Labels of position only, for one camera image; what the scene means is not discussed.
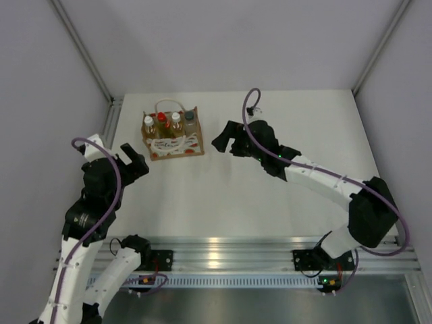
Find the burlap watermelon canvas bag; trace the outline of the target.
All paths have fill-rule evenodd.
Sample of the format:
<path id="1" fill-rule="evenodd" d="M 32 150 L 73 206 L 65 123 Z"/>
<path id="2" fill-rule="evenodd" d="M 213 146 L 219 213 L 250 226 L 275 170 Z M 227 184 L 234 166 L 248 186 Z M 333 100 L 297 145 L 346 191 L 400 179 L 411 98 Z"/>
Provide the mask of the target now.
<path id="1" fill-rule="evenodd" d="M 171 138 L 161 138 L 158 127 L 157 114 L 163 112 L 168 117 L 171 126 L 171 114 L 178 112 L 181 115 L 183 128 L 184 128 L 184 113 L 193 110 L 196 115 L 196 133 L 191 136 L 185 134 L 182 137 L 176 138 L 173 133 Z M 144 133 L 144 117 L 150 115 L 155 122 L 157 128 L 157 138 L 147 138 Z M 142 141 L 149 151 L 150 158 L 152 161 L 160 161 L 164 159 L 174 159 L 180 157 L 194 157 L 201 156 L 205 153 L 203 144 L 203 134 L 198 118 L 198 108 L 186 109 L 184 105 L 172 98 L 163 98 L 158 100 L 152 113 L 143 113 L 142 125 L 141 125 Z"/>

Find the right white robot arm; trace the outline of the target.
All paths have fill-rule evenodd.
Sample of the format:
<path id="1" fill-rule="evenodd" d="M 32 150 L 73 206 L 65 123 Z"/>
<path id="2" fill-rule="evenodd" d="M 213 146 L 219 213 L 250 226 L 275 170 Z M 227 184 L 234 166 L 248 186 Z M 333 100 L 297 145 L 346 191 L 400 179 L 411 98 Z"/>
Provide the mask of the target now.
<path id="1" fill-rule="evenodd" d="M 361 246 L 377 247 L 398 220 L 385 181 L 376 176 L 360 181 L 330 175 L 300 151 L 280 144 L 259 109 L 246 111 L 246 125 L 228 121 L 213 139 L 216 150 L 229 151 L 236 157 L 252 157 L 270 176 L 308 188 L 348 215 L 345 224 L 325 234 L 313 248 L 316 264 L 330 268 L 346 252 Z"/>

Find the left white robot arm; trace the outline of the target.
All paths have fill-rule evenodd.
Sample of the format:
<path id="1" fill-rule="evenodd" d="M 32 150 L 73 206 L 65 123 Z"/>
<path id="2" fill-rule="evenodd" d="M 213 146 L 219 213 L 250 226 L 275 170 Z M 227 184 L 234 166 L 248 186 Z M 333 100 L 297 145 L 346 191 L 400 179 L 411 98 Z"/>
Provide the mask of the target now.
<path id="1" fill-rule="evenodd" d="M 108 151 L 99 135 L 75 138 L 72 146 L 86 159 L 84 187 L 67 210 L 61 231 L 61 255 L 53 286 L 35 323 L 101 323 L 118 290 L 137 269 L 153 260 L 151 243 L 138 235 L 120 242 L 114 259 L 88 284 L 96 256 L 121 207 L 126 186 L 149 172 L 145 158 L 128 143 L 120 149 L 130 163 Z"/>

